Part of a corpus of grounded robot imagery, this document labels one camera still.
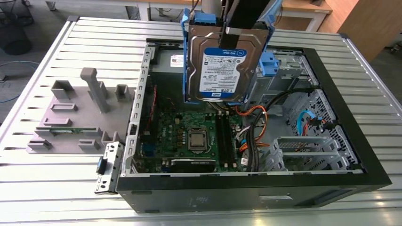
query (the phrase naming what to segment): green circuit board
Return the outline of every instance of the green circuit board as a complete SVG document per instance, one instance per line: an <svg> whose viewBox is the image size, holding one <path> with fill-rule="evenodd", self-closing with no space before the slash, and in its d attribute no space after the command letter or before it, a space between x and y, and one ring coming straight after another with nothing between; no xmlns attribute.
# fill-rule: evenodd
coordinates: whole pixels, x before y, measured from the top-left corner
<svg viewBox="0 0 402 226"><path fill-rule="evenodd" d="M237 115L229 116L229 126L232 129L232 137L235 136L235 128L240 127L241 119ZM190 133L205 134L207 150L196 152L189 150ZM216 144L216 127L215 114L200 112L164 112L160 113L157 121L157 141L153 145L142 144L142 152L145 156L145 168L148 173L162 173L162 159L192 158L209 159L216 161L216 172L236 172L239 167L221 167L219 163L219 148Z"/></svg>

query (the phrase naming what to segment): hard drive label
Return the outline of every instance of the hard drive label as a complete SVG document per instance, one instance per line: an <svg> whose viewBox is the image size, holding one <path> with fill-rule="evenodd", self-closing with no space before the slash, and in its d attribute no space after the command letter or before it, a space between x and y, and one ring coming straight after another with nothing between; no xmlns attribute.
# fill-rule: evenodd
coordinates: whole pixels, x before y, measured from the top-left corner
<svg viewBox="0 0 402 226"><path fill-rule="evenodd" d="M244 61L245 54L244 49L205 48L200 71L200 92L204 97L232 95L240 78L236 67Z"/></svg>

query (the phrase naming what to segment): blue plastic clip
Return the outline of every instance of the blue plastic clip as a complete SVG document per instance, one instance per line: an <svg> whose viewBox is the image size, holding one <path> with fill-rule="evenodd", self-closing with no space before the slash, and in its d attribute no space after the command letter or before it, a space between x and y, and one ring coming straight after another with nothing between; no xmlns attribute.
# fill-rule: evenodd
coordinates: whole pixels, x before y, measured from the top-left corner
<svg viewBox="0 0 402 226"><path fill-rule="evenodd" d="M259 58L259 66L263 70L264 77L273 77L279 70L279 60L276 60L271 52L261 53Z"/></svg>

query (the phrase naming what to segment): aluminum table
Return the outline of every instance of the aluminum table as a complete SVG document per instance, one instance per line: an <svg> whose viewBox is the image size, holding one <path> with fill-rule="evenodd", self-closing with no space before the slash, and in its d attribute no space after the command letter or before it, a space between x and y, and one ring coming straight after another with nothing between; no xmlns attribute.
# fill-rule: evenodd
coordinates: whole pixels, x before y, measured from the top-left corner
<svg viewBox="0 0 402 226"><path fill-rule="evenodd" d="M0 127L0 223L121 225L397 225L402 222L402 107L348 39L277 30L269 44L315 48L392 185L316 209L136 214L118 195L96 196L98 155L26 154L54 80L136 87L145 38L181 39L177 24L81 17L65 23Z"/></svg>

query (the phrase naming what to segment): metal bracket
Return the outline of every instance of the metal bracket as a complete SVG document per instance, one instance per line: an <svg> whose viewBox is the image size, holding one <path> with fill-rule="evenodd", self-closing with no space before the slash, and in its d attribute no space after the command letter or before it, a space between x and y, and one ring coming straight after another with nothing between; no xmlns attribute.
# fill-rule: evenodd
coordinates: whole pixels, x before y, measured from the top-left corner
<svg viewBox="0 0 402 226"><path fill-rule="evenodd" d="M117 194L117 176L120 171L124 145L113 142L105 145L105 153L97 163L94 194Z"/></svg>

